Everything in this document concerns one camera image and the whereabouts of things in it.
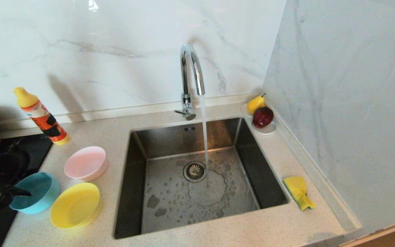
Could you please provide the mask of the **orange dish soap bottle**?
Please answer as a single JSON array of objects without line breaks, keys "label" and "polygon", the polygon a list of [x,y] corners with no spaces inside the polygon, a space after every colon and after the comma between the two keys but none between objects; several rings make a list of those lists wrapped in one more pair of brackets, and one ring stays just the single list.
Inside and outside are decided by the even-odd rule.
[{"label": "orange dish soap bottle", "polygon": [[34,94],[19,86],[13,90],[17,104],[39,129],[56,145],[69,142],[70,136]]}]

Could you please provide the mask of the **round metal drain strainer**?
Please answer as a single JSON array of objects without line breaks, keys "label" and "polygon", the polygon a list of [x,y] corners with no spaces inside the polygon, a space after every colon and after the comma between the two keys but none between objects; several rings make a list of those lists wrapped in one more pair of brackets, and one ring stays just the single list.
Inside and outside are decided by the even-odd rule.
[{"label": "round metal drain strainer", "polygon": [[190,161],[182,169],[185,180],[191,183],[199,183],[207,176],[206,164],[199,161]]}]

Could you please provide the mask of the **stainless steel sink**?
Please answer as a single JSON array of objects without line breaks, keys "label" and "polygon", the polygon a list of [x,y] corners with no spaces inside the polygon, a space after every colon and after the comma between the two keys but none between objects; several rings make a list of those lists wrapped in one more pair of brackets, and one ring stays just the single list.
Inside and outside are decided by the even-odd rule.
[{"label": "stainless steel sink", "polygon": [[185,180],[205,164],[202,123],[130,132],[116,239],[182,227],[288,203],[244,118],[207,122],[210,187]]}]

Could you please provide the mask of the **chrome gooseneck faucet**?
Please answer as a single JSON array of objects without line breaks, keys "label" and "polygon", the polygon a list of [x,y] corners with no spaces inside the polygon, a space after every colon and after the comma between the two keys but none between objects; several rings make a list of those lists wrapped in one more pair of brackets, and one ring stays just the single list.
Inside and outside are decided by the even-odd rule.
[{"label": "chrome gooseneck faucet", "polygon": [[187,60],[189,60],[191,63],[193,78],[196,83],[197,95],[203,96],[205,95],[205,87],[204,87],[204,78],[203,78],[201,63],[194,47],[189,43],[183,44],[180,50],[180,65],[181,65],[181,78],[182,78],[182,94],[181,94],[182,110],[175,110],[174,112],[183,115],[185,120],[190,121],[196,117],[196,114],[193,109],[191,94],[189,92],[189,87],[188,87]]}]

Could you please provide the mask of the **blue plastic bowl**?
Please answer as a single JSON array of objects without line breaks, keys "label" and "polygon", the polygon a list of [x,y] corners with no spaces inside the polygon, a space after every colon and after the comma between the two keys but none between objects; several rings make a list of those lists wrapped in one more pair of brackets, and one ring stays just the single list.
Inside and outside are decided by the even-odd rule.
[{"label": "blue plastic bowl", "polygon": [[59,197],[59,182],[49,173],[39,172],[25,177],[16,188],[31,193],[31,196],[15,196],[9,207],[24,214],[37,214],[53,205]]}]

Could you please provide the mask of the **yellow pear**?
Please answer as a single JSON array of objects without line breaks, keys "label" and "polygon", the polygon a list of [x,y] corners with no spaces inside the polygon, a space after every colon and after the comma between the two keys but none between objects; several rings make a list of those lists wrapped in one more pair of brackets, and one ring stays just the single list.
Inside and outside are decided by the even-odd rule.
[{"label": "yellow pear", "polygon": [[265,94],[259,94],[247,103],[247,111],[249,114],[253,115],[257,109],[265,107],[264,95]]}]

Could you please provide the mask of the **yellow green sponge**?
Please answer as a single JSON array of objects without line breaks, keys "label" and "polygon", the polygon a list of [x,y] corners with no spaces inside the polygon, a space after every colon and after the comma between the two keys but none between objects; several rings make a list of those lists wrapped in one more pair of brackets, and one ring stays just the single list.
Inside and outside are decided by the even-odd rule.
[{"label": "yellow green sponge", "polygon": [[307,187],[304,178],[301,176],[291,176],[283,179],[285,187],[290,192],[301,211],[316,208],[315,203],[307,196]]}]

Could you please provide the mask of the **small white dish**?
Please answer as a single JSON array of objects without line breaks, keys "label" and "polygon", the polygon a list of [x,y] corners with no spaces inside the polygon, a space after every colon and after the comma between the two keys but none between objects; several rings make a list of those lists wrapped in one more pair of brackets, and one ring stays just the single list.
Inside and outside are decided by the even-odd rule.
[{"label": "small white dish", "polygon": [[266,127],[264,127],[264,128],[256,128],[253,125],[253,123],[252,123],[253,115],[249,114],[248,111],[247,111],[247,105],[244,104],[240,108],[240,110],[243,113],[243,115],[247,118],[248,122],[251,124],[252,128],[254,129],[254,131],[256,131],[257,133],[260,133],[260,134],[263,134],[263,135],[269,135],[269,134],[273,133],[273,131],[276,130],[276,123],[274,122],[274,117],[275,116],[273,117],[272,122],[269,125],[267,125]]}]

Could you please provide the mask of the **pink plastic bowl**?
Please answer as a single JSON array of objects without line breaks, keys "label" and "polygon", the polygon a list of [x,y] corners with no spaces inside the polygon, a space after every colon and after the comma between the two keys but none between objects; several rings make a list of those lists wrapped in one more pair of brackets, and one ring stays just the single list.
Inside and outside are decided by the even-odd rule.
[{"label": "pink plastic bowl", "polygon": [[106,152],[102,147],[89,146],[78,150],[64,165],[64,173],[72,179],[93,181],[108,167]]}]

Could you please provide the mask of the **dark red apple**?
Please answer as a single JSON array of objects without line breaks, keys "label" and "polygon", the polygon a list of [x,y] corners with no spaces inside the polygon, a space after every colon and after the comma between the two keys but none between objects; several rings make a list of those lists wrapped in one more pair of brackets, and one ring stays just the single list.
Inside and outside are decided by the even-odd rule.
[{"label": "dark red apple", "polygon": [[256,128],[264,128],[272,122],[273,117],[274,112],[271,108],[261,107],[254,112],[252,123]]}]

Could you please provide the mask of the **yellow plastic bowl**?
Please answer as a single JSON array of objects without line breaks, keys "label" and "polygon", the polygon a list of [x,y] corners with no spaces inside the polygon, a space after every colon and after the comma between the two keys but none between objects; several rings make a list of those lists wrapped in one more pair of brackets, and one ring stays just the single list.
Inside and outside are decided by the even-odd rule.
[{"label": "yellow plastic bowl", "polygon": [[55,200],[50,221],[59,229],[84,228],[97,218],[102,206],[100,189],[95,184],[76,184]]}]

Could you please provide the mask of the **brown wooden panel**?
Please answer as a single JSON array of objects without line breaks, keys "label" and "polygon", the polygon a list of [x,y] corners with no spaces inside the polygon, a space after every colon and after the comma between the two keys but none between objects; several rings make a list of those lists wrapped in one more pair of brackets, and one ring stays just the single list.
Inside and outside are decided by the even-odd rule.
[{"label": "brown wooden panel", "polygon": [[336,247],[395,247],[395,223]]}]

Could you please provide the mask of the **black induction cooktop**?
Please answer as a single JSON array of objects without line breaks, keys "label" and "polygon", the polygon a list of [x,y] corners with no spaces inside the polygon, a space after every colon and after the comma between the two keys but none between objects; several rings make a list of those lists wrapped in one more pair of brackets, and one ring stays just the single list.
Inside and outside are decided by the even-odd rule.
[{"label": "black induction cooktop", "polygon": [[[37,173],[52,142],[44,134],[2,139],[0,144],[0,187],[14,186]],[[0,247],[2,247],[17,211],[6,207],[0,211]]]}]

